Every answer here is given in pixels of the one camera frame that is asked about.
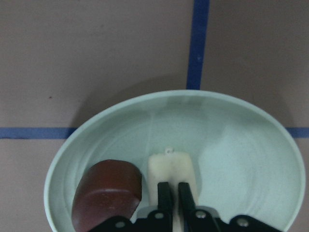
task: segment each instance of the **brown object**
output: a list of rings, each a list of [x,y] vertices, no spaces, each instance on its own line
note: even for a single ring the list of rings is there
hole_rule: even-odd
[[[131,218],[141,201],[141,174],[133,164],[108,159],[82,177],[73,200],[72,222],[87,232],[113,216]]]

